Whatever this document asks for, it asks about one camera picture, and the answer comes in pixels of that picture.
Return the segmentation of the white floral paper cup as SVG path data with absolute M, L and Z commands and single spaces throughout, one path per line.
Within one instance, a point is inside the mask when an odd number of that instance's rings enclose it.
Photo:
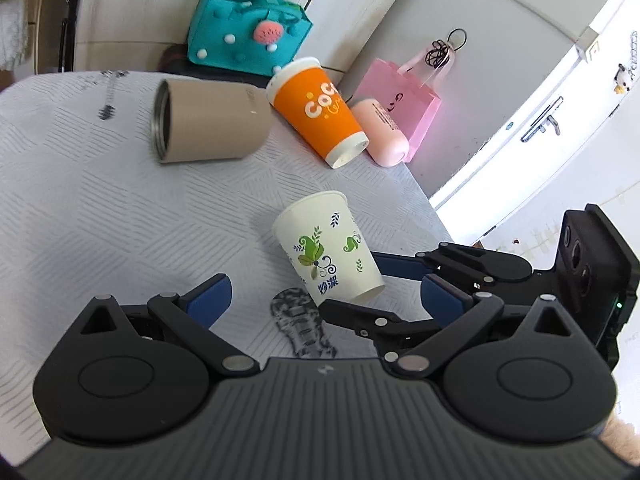
M 326 300 L 364 304 L 384 289 L 343 193 L 298 200 L 278 215 L 272 230 L 316 306 Z

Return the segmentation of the orange coco paper cup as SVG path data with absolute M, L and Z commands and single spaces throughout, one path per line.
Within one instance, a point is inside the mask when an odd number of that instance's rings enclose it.
M 367 135 L 316 58 L 282 67 L 267 84 L 271 106 L 332 169 L 369 144 Z

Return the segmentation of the pink tumbler bottle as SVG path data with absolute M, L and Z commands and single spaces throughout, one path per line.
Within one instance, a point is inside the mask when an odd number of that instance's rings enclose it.
M 376 99 L 359 100 L 350 110 L 369 139 L 367 152 L 378 166 L 390 168 L 404 161 L 408 139 Z

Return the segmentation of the white patterned tablecloth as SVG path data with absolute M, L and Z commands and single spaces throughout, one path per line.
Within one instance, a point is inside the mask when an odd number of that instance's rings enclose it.
M 95 296 L 143 304 L 216 273 L 232 305 L 216 334 L 264 360 L 291 347 L 271 298 L 298 284 L 272 224 L 321 191 L 346 195 L 375 252 L 413 255 L 448 238 L 408 168 L 367 156 L 333 170 L 283 122 L 253 155 L 162 164 L 151 122 L 162 76 L 33 76 L 1 95 L 1 454 L 47 443 L 32 382 Z

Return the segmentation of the pink paper gift bag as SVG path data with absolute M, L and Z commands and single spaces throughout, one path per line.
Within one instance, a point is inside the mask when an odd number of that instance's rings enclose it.
M 424 48 L 402 65 L 376 58 L 352 94 L 354 102 L 367 98 L 377 100 L 393 118 L 408 140 L 409 151 L 404 162 L 412 161 L 442 104 L 436 87 L 451 67 L 448 47 L 445 49 L 446 64 L 436 67 L 425 63 L 430 48 Z

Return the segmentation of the beige cylindrical mug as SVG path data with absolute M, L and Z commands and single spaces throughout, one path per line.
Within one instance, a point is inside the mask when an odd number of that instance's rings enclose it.
M 254 154 L 266 143 L 273 123 L 261 88 L 167 78 L 155 93 L 151 132 L 163 164 L 209 162 Z

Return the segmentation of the black clothes rack pole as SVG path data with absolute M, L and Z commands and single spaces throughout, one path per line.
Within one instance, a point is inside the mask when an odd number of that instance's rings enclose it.
M 58 72 L 72 72 L 75 67 L 75 44 L 80 0 L 66 0 L 66 18 L 61 23 L 60 45 L 58 46 Z

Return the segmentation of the teal felt handbag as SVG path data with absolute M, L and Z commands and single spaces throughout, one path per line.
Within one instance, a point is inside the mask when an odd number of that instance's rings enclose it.
M 293 61 L 312 29 L 288 0 L 200 0 L 186 56 L 201 66 L 270 77 Z

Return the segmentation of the white fluffy robe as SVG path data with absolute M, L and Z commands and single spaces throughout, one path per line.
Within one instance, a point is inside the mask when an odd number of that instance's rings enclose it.
M 27 0 L 1 0 L 1 70 L 12 72 L 24 61 L 28 44 Z

